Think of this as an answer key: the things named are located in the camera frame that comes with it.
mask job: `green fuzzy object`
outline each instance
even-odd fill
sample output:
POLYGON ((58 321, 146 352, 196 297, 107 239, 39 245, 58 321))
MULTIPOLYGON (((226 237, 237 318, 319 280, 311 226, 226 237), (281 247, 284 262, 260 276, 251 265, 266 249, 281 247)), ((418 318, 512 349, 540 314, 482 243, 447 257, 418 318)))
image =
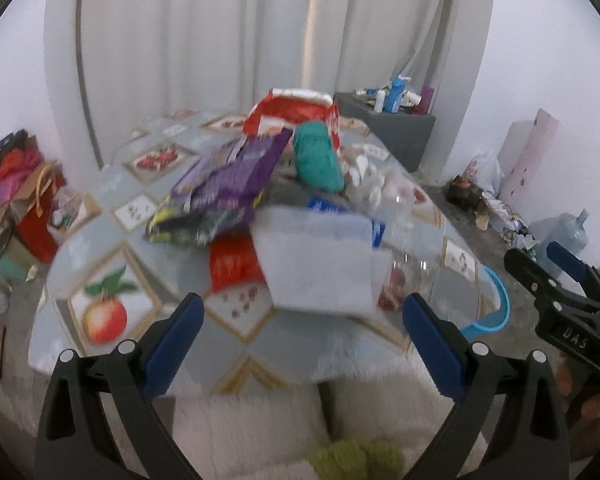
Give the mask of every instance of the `green fuzzy object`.
POLYGON ((302 182, 323 191, 342 191, 344 176, 325 123, 300 124, 294 134, 294 152, 296 171, 302 182))
POLYGON ((343 440, 309 458, 320 480, 394 480, 404 466, 404 456, 385 442, 358 444, 343 440))

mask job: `red package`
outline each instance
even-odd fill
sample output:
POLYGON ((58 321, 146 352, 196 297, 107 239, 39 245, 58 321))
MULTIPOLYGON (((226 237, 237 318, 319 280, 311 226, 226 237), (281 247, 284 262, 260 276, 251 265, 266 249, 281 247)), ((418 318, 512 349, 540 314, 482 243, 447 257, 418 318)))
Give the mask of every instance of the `red package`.
POLYGON ((266 134, 268 124, 277 132, 285 124, 298 126, 307 121, 327 124, 333 147, 340 148, 340 113, 338 105, 328 94, 313 90, 273 89, 251 111, 242 131, 250 136, 266 134))
POLYGON ((243 282, 265 283, 249 234, 228 234, 209 244, 211 291, 243 282))

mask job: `red bag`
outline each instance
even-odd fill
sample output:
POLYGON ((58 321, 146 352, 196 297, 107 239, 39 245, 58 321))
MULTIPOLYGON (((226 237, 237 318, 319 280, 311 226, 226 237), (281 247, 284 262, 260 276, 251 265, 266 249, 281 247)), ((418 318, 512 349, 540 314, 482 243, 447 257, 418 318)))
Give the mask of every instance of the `red bag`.
POLYGON ((266 134, 268 126, 275 133, 285 124, 298 126, 307 121, 322 121, 327 124, 333 148, 340 148, 340 113, 338 105, 329 94, 314 90, 273 89, 260 101, 244 121, 242 131, 250 136, 266 134))
POLYGON ((17 224, 20 237, 43 264, 51 263, 58 252, 58 244, 49 234, 46 225, 53 210, 54 196, 65 184, 62 175, 56 174, 54 163, 44 166, 36 184, 36 199, 30 203, 25 215, 17 224), (51 175, 43 184, 48 173, 51 175))
POLYGON ((248 234, 228 234, 209 244, 211 291, 243 282, 265 283, 256 250, 248 234))

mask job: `silver bolt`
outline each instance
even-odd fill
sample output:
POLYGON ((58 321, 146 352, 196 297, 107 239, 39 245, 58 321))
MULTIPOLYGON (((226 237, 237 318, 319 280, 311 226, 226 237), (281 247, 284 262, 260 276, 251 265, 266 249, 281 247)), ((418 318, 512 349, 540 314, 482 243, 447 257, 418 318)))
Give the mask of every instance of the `silver bolt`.
POLYGON ((471 350, 474 351, 474 354, 485 356, 489 353, 489 347, 484 343, 474 343, 471 346, 471 350))
POLYGON ((118 345, 118 352, 122 355, 131 354, 136 349, 136 342, 126 339, 118 345))
POLYGON ((71 349, 63 350, 60 354, 60 360, 63 363, 68 363, 71 359, 74 358, 74 351, 71 349))
POLYGON ((539 350, 534 350, 534 359, 536 361, 538 361, 539 363, 545 363, 546 362, 546 355, 544 354, 544 352, 541 352, 539 350))

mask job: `small gray table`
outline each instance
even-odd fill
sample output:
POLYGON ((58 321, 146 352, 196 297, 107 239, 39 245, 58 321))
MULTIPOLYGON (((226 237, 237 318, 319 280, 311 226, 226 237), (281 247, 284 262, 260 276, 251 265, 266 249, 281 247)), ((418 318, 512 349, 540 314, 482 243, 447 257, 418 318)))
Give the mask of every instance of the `small gray table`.
POLYGON ((403 111, 377 114, 367 104, 368 97, 358 98, 355 94, 338 93, 335 98, 341 116, 365 121, 405 170, 411 173, 418 170, 436 123, 433 115, 411 115, 403 111))

